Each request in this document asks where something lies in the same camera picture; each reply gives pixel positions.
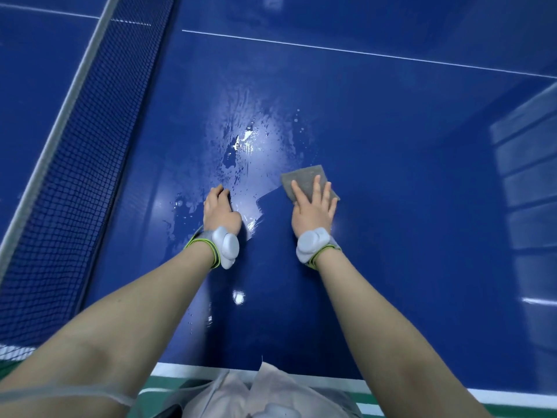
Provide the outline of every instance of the black mesh net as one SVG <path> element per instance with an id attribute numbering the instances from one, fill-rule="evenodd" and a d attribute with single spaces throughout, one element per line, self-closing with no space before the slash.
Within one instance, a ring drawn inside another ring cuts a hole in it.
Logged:
<path id="1" fill-rule="evenodd" d="M 119 0 L 0 287 L 0 374 L 76 313 L 175 0 Z"/>

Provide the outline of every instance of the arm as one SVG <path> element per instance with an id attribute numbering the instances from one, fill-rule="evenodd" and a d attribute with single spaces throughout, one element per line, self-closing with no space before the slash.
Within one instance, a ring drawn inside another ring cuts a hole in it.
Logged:
<path id="1" fill-rule="evenodd" d="M 206 230 L 238 233 L 228 189 L 205 200 Z M 0 382 L 0 390 L 56 384 L 110 384 L 135 397 L 170 341 L 213 264 L 213 251 L 196 242 L 157 269 L 106 296 L 73 318 Z M 0 405 L 2 416 L 117 417 L 127 408 L 109 399 L 71 397 Z"/>
<path id="2" fill-rule="evenodd" d="M 297 198 L 292 227 L 297 237 L 318 227 L 330 232 L 337 206 L 336 199 L 329 206 L 330 187 L 325 185 L 322 196 L 317 176 L 310 203 L 292 182 Z M 344 253 L 327 248 L 316 265 L 358 369 L 387 417 L 490 417 L 412 323 Z"/>

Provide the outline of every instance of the sponge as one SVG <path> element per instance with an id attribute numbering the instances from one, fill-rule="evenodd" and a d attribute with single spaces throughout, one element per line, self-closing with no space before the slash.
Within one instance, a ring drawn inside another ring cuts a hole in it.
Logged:
<path id="1" fill-rule="evenodd" d="M 319 183 L 321 184 L 321 193 L 323 193 L 323 188 L 325 187 L 325 183 L 327 183 L 327 176 L 325 176 L 325 171 L 323 170 L 323 166 L 321 165 L 312 165 L 311 167 L 306 167 L 303 169 L 294 170 L 293 172 L 283 173 L 280 175 L 280 180 L 282 182 L 282 187 L 286 191 L 286 194 L 290 198 L 290 201 L 296 202 L 296 196 L 292 191 L 292 181 L 296 181 L 302 192 L 308 197 L 309 201 L 311 202 L 311 198 L 313 197 L 313 181 L 315 176 L 320 175 L 321 180 Z M 340 201 L 339 196 L 331 189 L 331 201 L 334 198 L 338 198 Z"/>

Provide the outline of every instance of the person's right hand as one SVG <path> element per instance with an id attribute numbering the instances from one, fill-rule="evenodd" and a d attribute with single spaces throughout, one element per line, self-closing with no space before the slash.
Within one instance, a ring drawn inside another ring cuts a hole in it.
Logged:
<path id="1" fill-rule="evenodd" d="M 320 178 L 319 175 L 315 176 L 311 203 L 296 181 L 292 181 L 292 190 L 296 195 L 296 203 L 294 204 L 294 211 L 292 211 L 292 229 L 296 237 L 300 237 L 303 232 L 315 230 L 318 227 L 323 227 L 328 233 L 331 233 L 332 218 L 335 215 L 339 199 L 335 197 L 332 201 L 330 200 L 331 182 L 325 184 L 323 195 L 321 195 Z"/>

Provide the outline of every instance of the white wrist device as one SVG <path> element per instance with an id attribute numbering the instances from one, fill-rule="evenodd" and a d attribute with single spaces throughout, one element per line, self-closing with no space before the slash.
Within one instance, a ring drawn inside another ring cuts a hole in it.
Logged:
<path id="1" fill-rule="evenodd" d="M 302 264 L 308 265 L 315 254 L 327 245 L 331 245 L 335 249 L 340 249 L 335 239 L 333 239 L 324 228 L 318 227 L 315 230 L 308 230 L 303 232 L 298 239 L 296 256 Z"/>
<path id="2" fill-rule="evenodd" d="M 228 270 L 234 264 L 234 261 L 240 253 L 240 243 L 238 238 L 233 233 L 228 233 L 224 226 L 220 226 L 216 230 L 208 230 L 199 233 L 201 229 L 196 232 L 190 242 L 191 244 L 195 240 L 203 240 L 205 242 L 211 242 L 209 245 L 216 250 L 216 255 L 218 256 L 218 262 L 213 264 L 213 268 L 218 267 L 219 263 L 225 270 Z"/>

